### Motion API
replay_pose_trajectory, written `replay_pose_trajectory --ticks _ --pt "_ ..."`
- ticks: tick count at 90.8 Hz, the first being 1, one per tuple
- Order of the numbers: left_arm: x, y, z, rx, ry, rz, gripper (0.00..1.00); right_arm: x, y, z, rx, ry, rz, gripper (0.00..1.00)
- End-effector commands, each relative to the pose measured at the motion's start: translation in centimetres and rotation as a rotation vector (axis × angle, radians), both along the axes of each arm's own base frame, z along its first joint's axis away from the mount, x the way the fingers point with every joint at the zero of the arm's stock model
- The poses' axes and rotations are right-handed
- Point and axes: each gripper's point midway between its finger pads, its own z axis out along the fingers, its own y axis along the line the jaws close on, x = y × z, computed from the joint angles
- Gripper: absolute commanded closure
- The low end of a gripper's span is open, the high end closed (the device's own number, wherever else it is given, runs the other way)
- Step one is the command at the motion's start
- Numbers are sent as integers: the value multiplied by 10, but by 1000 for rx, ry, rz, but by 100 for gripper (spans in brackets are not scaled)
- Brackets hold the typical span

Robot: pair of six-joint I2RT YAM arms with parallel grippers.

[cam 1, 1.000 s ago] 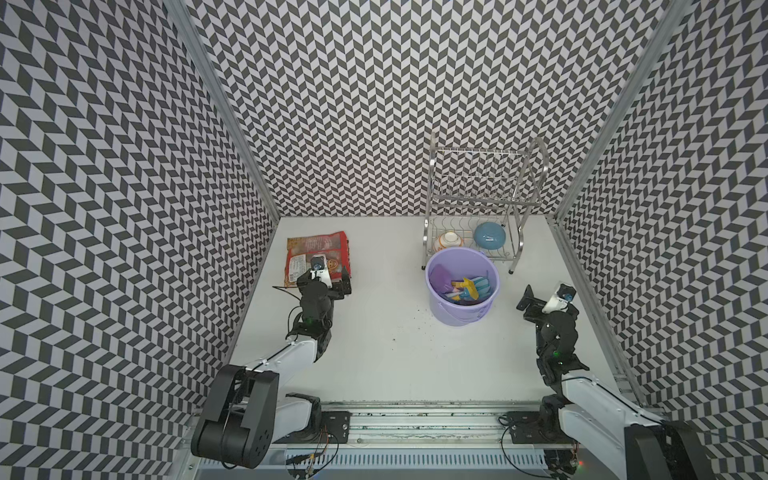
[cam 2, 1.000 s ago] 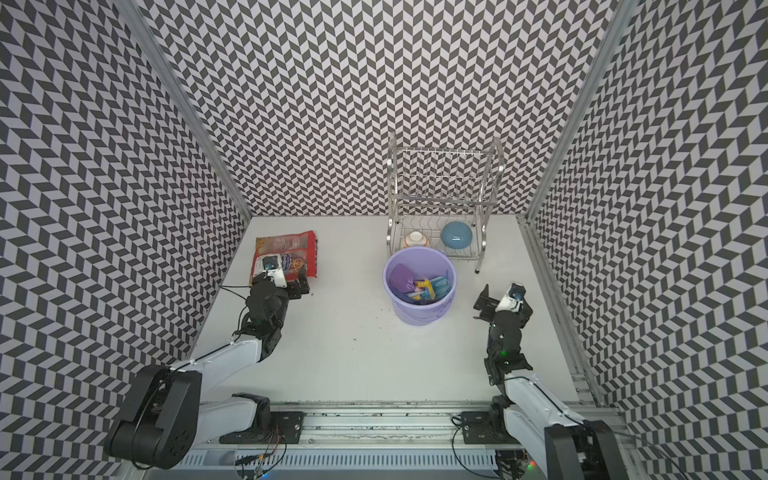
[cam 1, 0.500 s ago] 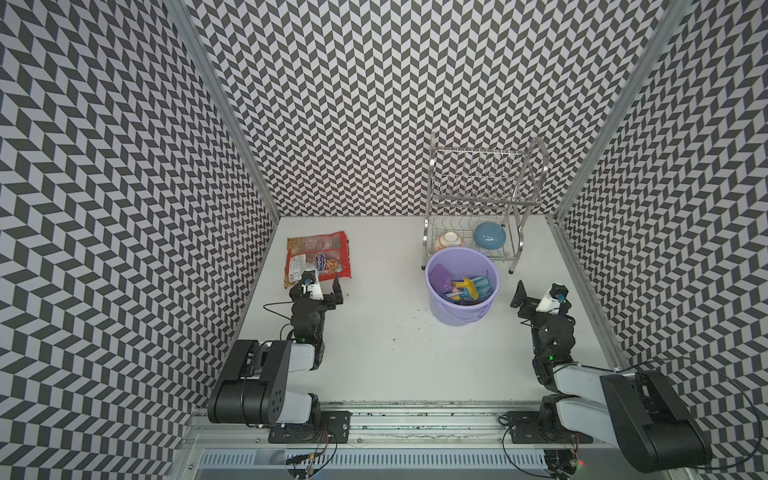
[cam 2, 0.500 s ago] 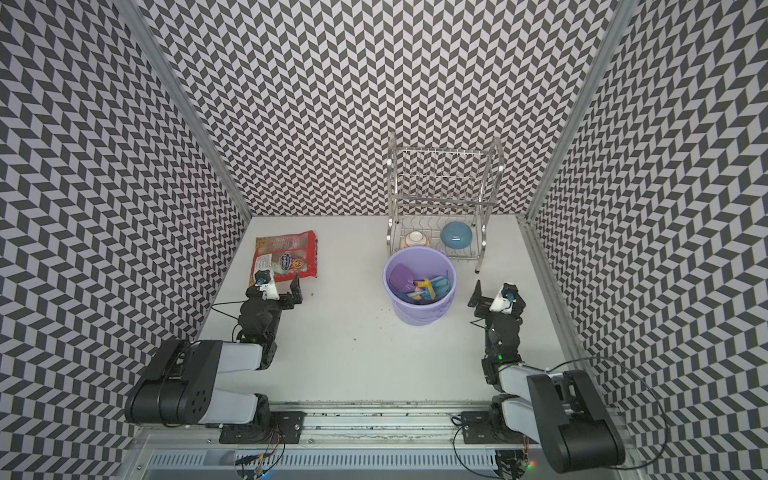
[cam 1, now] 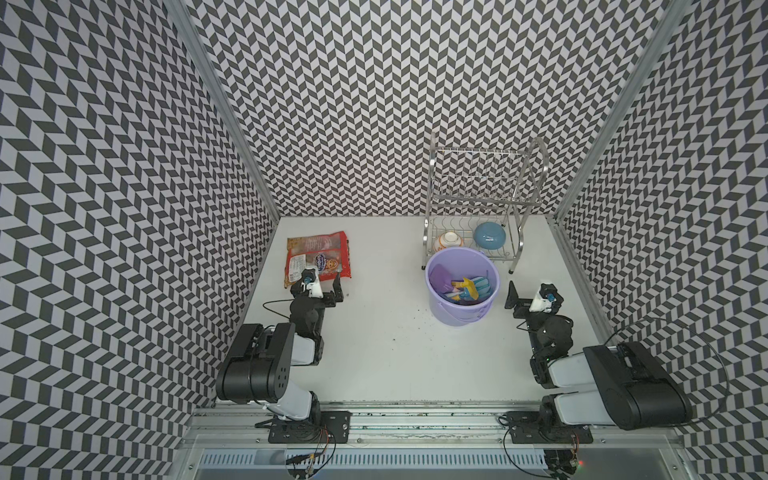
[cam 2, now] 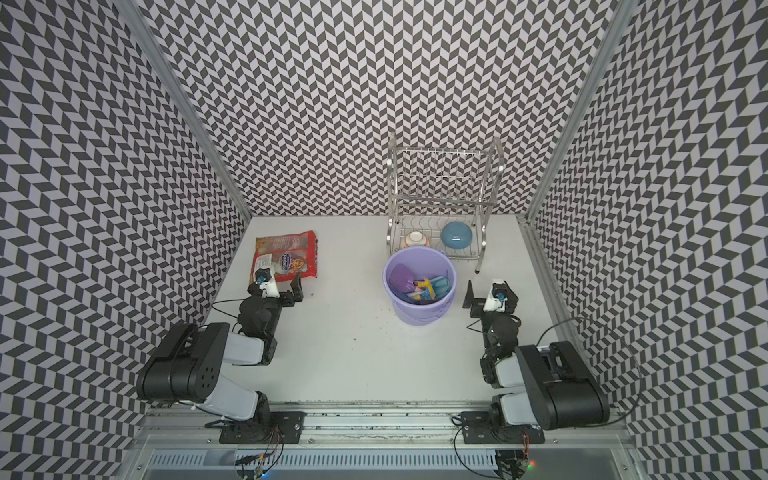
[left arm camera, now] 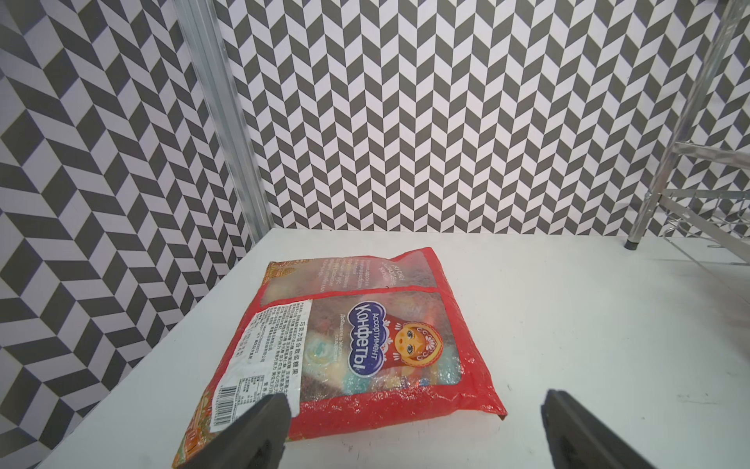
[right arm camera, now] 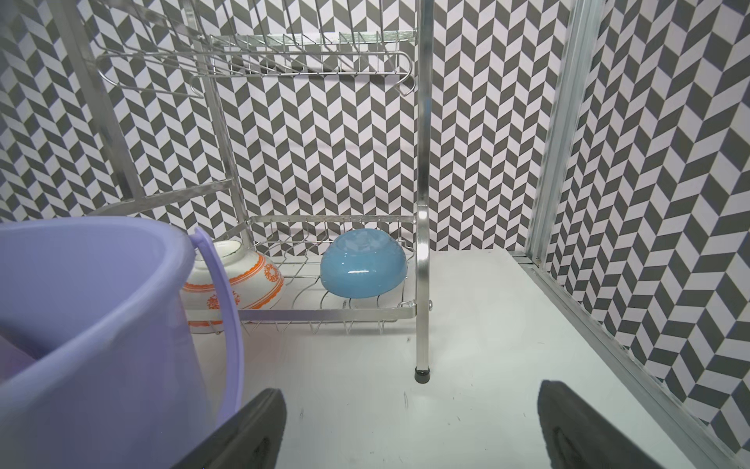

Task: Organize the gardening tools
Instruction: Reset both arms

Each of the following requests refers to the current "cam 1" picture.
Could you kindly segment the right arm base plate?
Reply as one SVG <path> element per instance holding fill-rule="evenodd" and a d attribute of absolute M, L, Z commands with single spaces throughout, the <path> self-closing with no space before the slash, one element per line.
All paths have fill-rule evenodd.
<path fill-rule="evenodd" d="M 566 425 L 555 420 L 541 420 L 538 412 L 508 411 L 502 418 L 511 430 L 513 444 L 588 445 L 594 442 L 586 425 Z"/>

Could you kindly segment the purple shovel pink handle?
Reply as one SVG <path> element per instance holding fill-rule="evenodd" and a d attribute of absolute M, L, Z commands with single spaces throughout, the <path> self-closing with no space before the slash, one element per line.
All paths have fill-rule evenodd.
<path fill-rule="evenodd" d="M 435 264 L 428 274 L 431 287 L 439 295 L 454 291 L 452 274 L 442 265 Z"/>

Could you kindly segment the light blue plastic shovel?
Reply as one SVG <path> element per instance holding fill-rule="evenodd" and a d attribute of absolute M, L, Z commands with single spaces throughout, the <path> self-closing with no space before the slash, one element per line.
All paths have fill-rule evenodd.
<path fill-rule="evenodd" d="M 475 305 L 484 302 L 489 296 L 479 297 L 477 291 L 461 288 L 454 295 L 454 299 L 461 305 Z"/>

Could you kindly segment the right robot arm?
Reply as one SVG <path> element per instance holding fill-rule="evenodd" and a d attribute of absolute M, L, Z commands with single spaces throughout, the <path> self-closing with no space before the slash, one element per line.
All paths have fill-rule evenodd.
<path fill-rule="evenodd" d="M 693 407 L 683 388 L 639 342 L 587 346 L 571 353 L 575 322 L 559 313 L 564 303 L 557 287 L 540 285 L 531 298 L 508 285 L 504 308 L 528 334 L 529 366 L 537 384 L 556 393 L 542 398 L 533 417 L 515 420 L 537 427 L 552 441 L 567 427 L 614 426 L 632 431 L 683 426 Z"/>

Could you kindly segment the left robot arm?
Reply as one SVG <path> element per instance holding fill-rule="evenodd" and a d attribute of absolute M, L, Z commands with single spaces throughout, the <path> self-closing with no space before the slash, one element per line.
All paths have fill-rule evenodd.
<path fill-rule="evenodd" d="M 324 292 L 317 270 L 308 268 L 290 293 L 285 322 L 241 326 L 217 374 L 216 395 L 236 404 L 256 403 L 288 424 L 318 427 L 316 394 L 299 387 L 290 374 L 293 367 L 320 363 L 325 311 L 344 301 L 341 275 L 336 274 L 332 289 Z"/>

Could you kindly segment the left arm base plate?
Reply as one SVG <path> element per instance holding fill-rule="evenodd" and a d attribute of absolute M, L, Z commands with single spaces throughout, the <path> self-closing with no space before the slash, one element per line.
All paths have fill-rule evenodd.
<path fill-rule="evenodd" d="M 352 413 L 350 411 L 325 411 L 306 420 L 271 421 L 268 442 L 270 444 L 346 444 L 349 439 Z"/>

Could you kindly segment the yellow toy shovel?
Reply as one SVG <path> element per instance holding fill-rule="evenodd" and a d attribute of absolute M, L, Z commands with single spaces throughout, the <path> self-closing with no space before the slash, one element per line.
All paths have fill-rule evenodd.
<path fill-rule="evenodd" d="M 473 280 L 464 278 L 462 281 L 452 283 L 453 290 L 448 293 L 448 298 L 456 302 L 474 302 L 479 299 L 479 292 Z"/>

